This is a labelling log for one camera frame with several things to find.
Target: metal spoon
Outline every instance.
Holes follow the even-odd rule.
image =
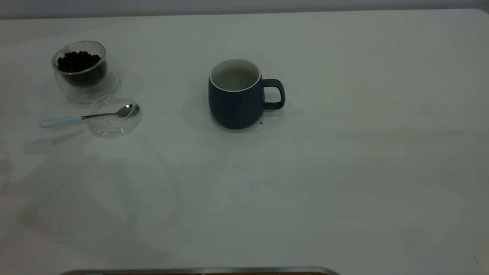
[[[68,116],[68,117],[61,117],[61,118],[54,118],[54,119],[46,119],[43,120],[39,123],[39,126],[41,128],[50,128],[54,126],[59,126],[59,125],[64,125],[64,124],[69,124],[72,122],[77,122],[77,121],[82,121],[85,119],[93,118],[93,117],[99,117],[99,116],[105,116],[105,115],[117,115],[120,117],[126,117],[131,113],[131,110],[133,109],[133,105],[129,104],[121,109],[119,109],[116,113],[110,113],[110,114],[97,114],[97,115],[82,115],[82,116]],[[139,111],[139,106],[137,104],[134,104],[134,113],[135,115]]]

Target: white spoon handle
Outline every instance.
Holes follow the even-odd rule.
[[[39,126],[41,128],[50,128],[54,126],[73,123],[76,121],[82,121],[82,119],[83,118],[81,116],[68,116],[68,117],[61,117],[61,118],[54,118],[54,119],[46,119],[41,121],[39,123]]]

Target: mug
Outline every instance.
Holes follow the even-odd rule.
[[[276,87],[280,102],[265,102],[264,87]],[[277,110],[285,104],[284,86],[277,79],[263,79],[258,67],[248,60],[229,59],[209,74],[209,108],[222,126],[242,129],[253,125],[263,110]]]

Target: table surface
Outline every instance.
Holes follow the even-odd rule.
[[[478,10],[0,21],[0,274],[489,274],[488,29]],[[50,67],[79,40],[140,104],[130,134],[38,127],[87,113]],[[287,95],[240,131],[207,103],[233,57]]]

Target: wall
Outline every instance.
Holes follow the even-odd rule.
[[[478,8],[489,0],[1,0],[0,19]]]

